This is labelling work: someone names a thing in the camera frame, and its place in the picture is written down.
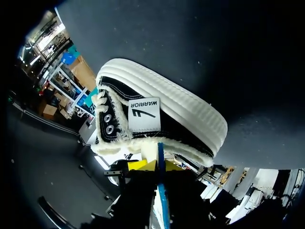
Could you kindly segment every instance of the logo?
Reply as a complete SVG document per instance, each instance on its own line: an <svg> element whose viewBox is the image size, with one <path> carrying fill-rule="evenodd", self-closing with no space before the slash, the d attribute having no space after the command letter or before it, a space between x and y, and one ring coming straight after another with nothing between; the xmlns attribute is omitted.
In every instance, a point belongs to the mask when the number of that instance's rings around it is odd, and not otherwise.
<svg viewBox="0 0 305 229"><path fill-rule="evenodd" d="M131 107L139 107L139 106L154 106L157 105L157 101L153 101L153 102L144 102L144 103L134 103L131 105Z"/></svg>
<svg viewBox="0 0 305 229"><path fill-rule="evenodd" d="M140 111L140 110L136 110L136 109L132 109L132 114L133 114L133 116L137 116L138 115L138 117L141 117L141 113L142 114L144 114L144 115L148 115L148 116L150 116L150 117L153 117L153 118L155 118L156 116L154 116L154 115L152 115L152 114L150 114L150 113L148 113L148 112L145 112L145 111Z"/></svg>

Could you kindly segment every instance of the cardboard box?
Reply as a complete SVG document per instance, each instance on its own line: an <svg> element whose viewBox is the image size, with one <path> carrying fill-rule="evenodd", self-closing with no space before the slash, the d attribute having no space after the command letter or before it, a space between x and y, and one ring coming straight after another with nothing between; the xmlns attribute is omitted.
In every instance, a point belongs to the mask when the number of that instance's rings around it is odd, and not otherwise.
<svg viewBox="0 0 305 229"><path fill-rule="evenodd" d="M59 105L60 105L60 106L63 106L63 107L66 107L66 105L68 104L68 102L70 102L70 99L68 99L68 98L65 97L65 98L61 99Z"/></svg>
<svg viewBox="0 0 305 229"><path fill-rule="evenodd" d="M59 93L55 93L55 97L58 98L60 100L60 103L59 105L63 106L63 107L66 107L66 105L68 104L68 102L70 102L70 99L68 99L67 97L65 96L62 96L61 94Z"/></svg>
<svg viewBox="0 0 305 229"><path fill-rule="evenodd" d="M46 115L54 115L56 110L57 110L57 107L47 104L42 113L46 114Z"/></svg>
<svg viewBox="0 0 305 229"><path fill-rule="evenodd" d="M66 118L66 119L71 119L70 115L64 110L61 110L61 114Z"/></svg>
<svg viewBox="0 0 305 229"><path fill-rule="evenodd" d="M51 91L54 90L54 87L53 87L51 84L49 84L49 87L48 87L48 88L49 88L49 90L51 90Z"/></svg>
<svg viewBox="0 0 305 229"><path fill-rule="evenodd" d="M50 120L54 120L54 116L53 115L49 115L49 114L42 114L42 116L46 119L50 119Z"/></svg>
<svg viewBox="0 0 305 229"><path fill-rule="evenodd" d="M58 92L54 94L56 98L58 98L59 100L63 99L63 96L61 94L59 94Z"/></svg>
<svg viewBox="0 0 305 229"><path fill-rule="evenodd" d="M83 87L86 87L91 92L94 90L96 87L95 74L81 55L69 65L69 69Z"/></svg>

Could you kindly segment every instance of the white rubber sole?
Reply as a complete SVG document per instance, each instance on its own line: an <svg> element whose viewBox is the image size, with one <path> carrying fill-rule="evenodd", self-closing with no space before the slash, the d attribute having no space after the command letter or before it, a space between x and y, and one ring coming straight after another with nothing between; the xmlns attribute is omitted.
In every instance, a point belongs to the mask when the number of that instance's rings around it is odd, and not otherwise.
<svg viewBox="0 0 305 229"><path fill-rule="evenodd" d="M158 73L126 59L112 59L99 71L144 97L159 97L161 109L204 142L216 156L227 135L227 122L206 101Z"/></svg>

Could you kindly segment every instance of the black canvas sneaker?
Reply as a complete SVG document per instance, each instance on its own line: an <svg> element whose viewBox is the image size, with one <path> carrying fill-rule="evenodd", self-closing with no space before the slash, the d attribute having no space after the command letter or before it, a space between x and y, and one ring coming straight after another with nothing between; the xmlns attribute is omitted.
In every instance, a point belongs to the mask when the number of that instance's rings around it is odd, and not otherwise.
<svg viewBox="0 0 305 229"><path fill-rule="evenodd" d="M126 59L108 61L99 71L96 83L98 94L92 101L96 106L98 142L91 146L95 153L116 154L122 147L139 153L145 144L163 142L166 153L181 155L206 167L213 164L227 135L227 123L207 102ZM129 101L143 98L160 99L160 130L130 130ZM145 114L135 113L139 118L141 115Z"/></svg>

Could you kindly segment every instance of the black floor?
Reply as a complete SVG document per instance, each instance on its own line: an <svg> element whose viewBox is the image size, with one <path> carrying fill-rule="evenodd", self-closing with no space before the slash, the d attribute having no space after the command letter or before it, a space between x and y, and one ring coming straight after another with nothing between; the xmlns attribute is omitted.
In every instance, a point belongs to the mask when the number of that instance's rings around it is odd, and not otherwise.
<svg viewBox="0 0 305 229"><path fill-rule="evenodd" d="M40 196L77 228L91 221L92 212L108 216L105 211L119 190L103 176L89 147L78 144L76 135L21 115L12 105L7 118L5 176L13 201L8 197L3 201L12 207L10 214L17 220L12 223L25 218L31 223L36 220L42 228L55 228L38 205Z"/></svg>
<svg viewBox="0 0 305 229"><path fill-rule="evenodd" d="M58 7L95 73L136 61L211 103L229 131L215 163L305 165L298 6L257 1L66 1Z"/></svg>

